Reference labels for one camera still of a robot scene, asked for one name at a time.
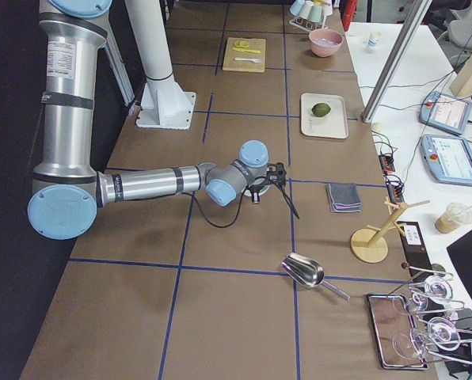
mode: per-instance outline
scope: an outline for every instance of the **lime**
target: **lime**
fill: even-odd
[[[331,107],[329,106],[329,104],[327,105],[326,103],[317,103],[314,107],[312,107],[312,113],[316,117],[324,117],[330,112]]]

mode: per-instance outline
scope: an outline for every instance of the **cup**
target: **cup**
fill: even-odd
[[[299,11],[298,17],[303,18],[305,20],[308,20],[308,16],[310,16],[310,11],[314,7],[314,2],[311,0],[306,0],[305,3],[303,4],[303,7]]]
[[[311,9],[310,14],[308,15],[308,21],[318,24],[321,22],[322,7],[320,4],[314,4],[314,7]]]
[[[436,220],[435,227],[442,234],[449,234],[460,226],[472,223],[472,210],[462,203],[449,203],[445,212]]]
[[[379,42],[381,33],[380,32],[371,32],[368,37],[367,50],[373,51],[377,48],[377,43]]]
[[[291,6],[291,13],[294,16],[298,16],[299,11],[301,10],[304,4],[305,4],[305,0],[295,0],[295,2]]]

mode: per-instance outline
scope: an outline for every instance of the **yellow knife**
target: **yellow knife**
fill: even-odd
[[[242,48],[242,47],[233,47],[233,50],[235,50],[235,51],[243,51],[243,52],[247,52],[247,53],[256,53],[256,54],[261,53],[260,50],[244,49],[244,48]]]

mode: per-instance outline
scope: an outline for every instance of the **pink bowl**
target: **pink bowl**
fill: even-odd
[[[329,57],[338,51],[344,37],[332,29],[315,29],[308,35],[310,49],[319,57]]]

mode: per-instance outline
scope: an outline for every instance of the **gray towel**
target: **gray towel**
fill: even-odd
[[[327,184],[332,212],[361,212],[361,199],[355,184]]]

